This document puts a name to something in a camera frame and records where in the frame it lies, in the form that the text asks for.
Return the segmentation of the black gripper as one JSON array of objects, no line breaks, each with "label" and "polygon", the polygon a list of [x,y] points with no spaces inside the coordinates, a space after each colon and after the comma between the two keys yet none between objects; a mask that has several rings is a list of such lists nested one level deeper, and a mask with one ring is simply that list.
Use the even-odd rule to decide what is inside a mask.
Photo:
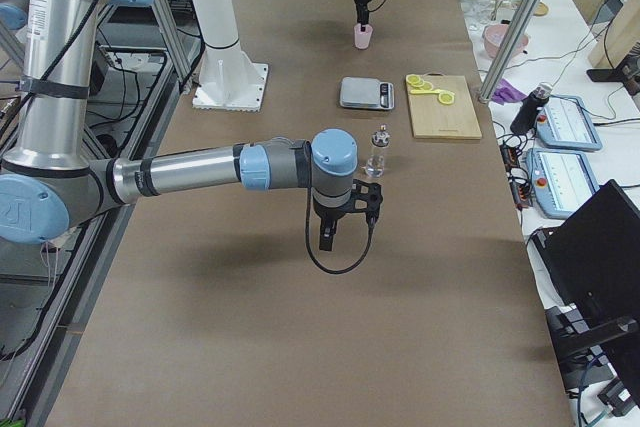
[{"label": "black gripper", "polygon": [[346,212],[342,207],[330,208],[324,205],[315,205],[314,212],[320,219],[319,249],[331,251],[338,222],[346,215]]},{"label": "black gripper", "polygon": [[354,0],[356,4],[357,23],[361,31],[365,31],[369,25],[368,4],[372,0]]}]

